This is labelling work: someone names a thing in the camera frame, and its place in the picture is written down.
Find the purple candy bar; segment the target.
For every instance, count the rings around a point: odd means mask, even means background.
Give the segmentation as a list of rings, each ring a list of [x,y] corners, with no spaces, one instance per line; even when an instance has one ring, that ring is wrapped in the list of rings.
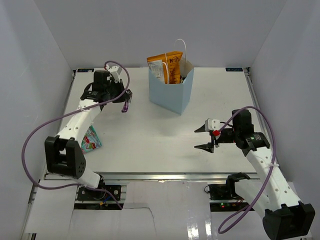
[[[131,103],[131,98],[129,97],[128,99],[125,100],[123,108],[121,110],[122,113],[126,113],[129,110],[129,105]]]

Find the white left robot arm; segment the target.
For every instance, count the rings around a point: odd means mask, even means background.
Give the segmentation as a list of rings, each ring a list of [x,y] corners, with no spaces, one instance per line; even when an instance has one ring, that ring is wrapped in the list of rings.
[[[128,111],[132,92],[124,87],[120,72],[119,66],[94,71],[93,81],[80,97],[77,113],[55,137],[49,136],[44,142],[48,172],[89,187],[88,193],[96,200],[105,196],[106,187],[102,177],[87,167],[81,145],[87,130],[107,103],[123,103],[121,111]]]

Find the teal red snack pouch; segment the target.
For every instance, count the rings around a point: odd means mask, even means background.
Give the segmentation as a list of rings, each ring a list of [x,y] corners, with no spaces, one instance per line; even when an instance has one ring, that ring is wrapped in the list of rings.
[[[100,141],[95,128],[91,125],[82,139],[81,150],[86,154],[100,148],[101,146],[102,142]]]

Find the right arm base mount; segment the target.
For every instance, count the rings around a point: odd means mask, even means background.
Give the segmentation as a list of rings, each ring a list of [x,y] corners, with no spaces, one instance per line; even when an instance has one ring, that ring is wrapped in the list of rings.
[[[248,205],[243,198],[232,196],[228,192],[226,184],[208,184],[203,190],[209,196],[212,213],[237,212]]]

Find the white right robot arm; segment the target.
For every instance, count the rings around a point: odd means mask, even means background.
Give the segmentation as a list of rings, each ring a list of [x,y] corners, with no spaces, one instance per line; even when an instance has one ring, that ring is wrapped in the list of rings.
[[[262,186],[257,188],[251,178],[243,172],[230,174],[226,179],[226,195],[236,200],[244,199],[247,205],[222,223],[238,218],[228,227],[222,225],[217,232],[224,234],[237,225],[251,210],[261,218],[264,231],[271,240],[286,240],[306,236],[311,228],[315,209],[310,203],[303,203],[292,190],[276,163],[276,141],[270,140],[262,132],[257,132],[249,111],[253,106],[245,106],[232,111],[225,123],[218,119],[206,119],[196,129],[197,133],[208,132],[210,142],[197,145],[200,149],[213,153],[220,144],[235,144],[255,169]]]

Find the orange kettle chips bag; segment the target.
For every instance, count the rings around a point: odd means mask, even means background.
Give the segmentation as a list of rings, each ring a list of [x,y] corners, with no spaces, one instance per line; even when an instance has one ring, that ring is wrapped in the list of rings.
[[[182,51],[171,51],[148,57],[147,64],[151,73],[165,84],[180,84],[180,60]]]

